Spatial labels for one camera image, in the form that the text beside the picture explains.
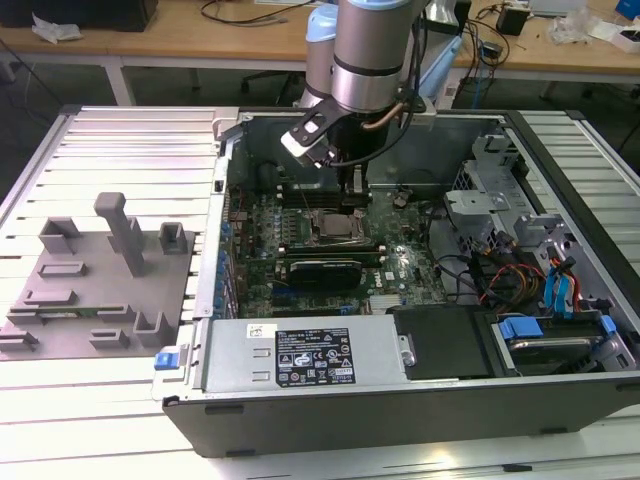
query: blue latch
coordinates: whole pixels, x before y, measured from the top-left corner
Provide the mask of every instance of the blue latch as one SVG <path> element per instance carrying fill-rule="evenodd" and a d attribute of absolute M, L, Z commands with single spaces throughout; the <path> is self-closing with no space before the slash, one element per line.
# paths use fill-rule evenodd
<path fill-rule="evenodd" d="M 535 317 L 508 317 L 498 324 L 502 338 L 542 337 L 543 333 Z"/>
<path fill-rule="evenodd" d="M 609 315 L 602 315 L 600 317 L 600 321 L 602 322 L 602 326 L 604 327 L 605 332 L 607 332 L 607 335 L 616 333 L 616 324 Z"/>
<path fill-rule="evenodd" d="M 178 352 L 160 352 L 156 353 L 153 368 L 156 370 L 176 370 L 179 368 L 180 354 Z"/>

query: white paper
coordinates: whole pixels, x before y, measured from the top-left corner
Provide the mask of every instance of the white paper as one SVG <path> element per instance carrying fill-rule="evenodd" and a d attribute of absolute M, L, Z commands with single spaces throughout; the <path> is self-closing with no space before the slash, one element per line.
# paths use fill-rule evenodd
<path fill-rule="evenodd" d="M 277 323 L 250 323 L 247 325 L 247 338 L 275 338 Z"/>
<path fill-rule="evenodd" d="M 33 33 L 46 41 L 57 44 L 67 40 L 78 40 L 82 38 L 80 28 L 74 24 L 58 25 L 56 23 L 49 23 L 41 18 L 36 17 L 33 13 L 33 25 L 31 30 Z"/>
<path fill-rule="evenodd" d="M 592 37 L 599 38 L 605 42 L 610 42 L 611 39 L 616 34 L 620 33 L 623 28 L 624 27 L 616 25 L 615 23 L 599 20 L 598 22 L 594 22 L 594 25 L 591 26 L 588 33 Z"/>

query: black box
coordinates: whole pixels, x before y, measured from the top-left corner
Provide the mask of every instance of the black box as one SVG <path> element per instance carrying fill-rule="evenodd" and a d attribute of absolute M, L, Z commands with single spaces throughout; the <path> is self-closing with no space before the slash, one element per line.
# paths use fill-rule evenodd
<path fill-rule="evenodd" d="M 503 35 L 518 36 L 526 23 L 531 10 L 525 8 L 502 7 L 496 29 Z"/>
<path fill-rule="evenodd" d="M 157 5 L 158 0 L 0 0 L 0 23 L 5 27 L 30 27 L 33 12 L 59 25 L 142 32 Z"/>

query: connector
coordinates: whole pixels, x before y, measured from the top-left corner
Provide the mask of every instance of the connector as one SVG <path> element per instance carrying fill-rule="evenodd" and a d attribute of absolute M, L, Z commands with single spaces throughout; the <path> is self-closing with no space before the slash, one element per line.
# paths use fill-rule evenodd
<path fill-rule="evenodd" d="M 497 43 L 492 42 L 483 42 L 480 47 L 480 54 L 491 60 L 498 60 L 500 55 L 502 55 L 503 48 Z"/>

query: blue tab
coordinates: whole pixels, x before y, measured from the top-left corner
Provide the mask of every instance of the blue tab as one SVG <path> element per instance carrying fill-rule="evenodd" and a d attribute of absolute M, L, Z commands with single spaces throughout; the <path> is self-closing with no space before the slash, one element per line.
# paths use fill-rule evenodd
<path fill-rule="evenodd" d="M 569 277 L 567 277 L 566 275 L 563 275 L 562 278 L 560 279 L 560 285 L 558 285 L 558 292 L 556 293 L 556 301 L 553 307 L 556 313 L 564 314 L 567 312 L 565 300 L 566 300 L 568 291 L 569 291 Z"/>
<path fill-rule="evenodd" d="M 547 281 L 544 284 L 544 306 L 549 308 L 553 305 L 553 286 L 556 283 L 556 277 L 554 276 L 555 269 L 549 271 Z"/>
<path fill-rule="evenodd" d="M 535 317 L 508 317 L 498 324 L 502 338 L 542 337 L 543 333 Z"/>
<path fill-rule="evenodd" d="M 605 332 L 607 332 L 607 335 L 612 335 L 618 330 L 616 324 L 609 315 L 603 315 L 600 317 L 600 321 L 602 322 L 602 326 L 604 327 Z"/>
<path fill-rule="evenodd" d="M 156 354 L 153 368 L 156 370 L 176 370 L 179 367 L 180 354 L 160 352 Z"/>

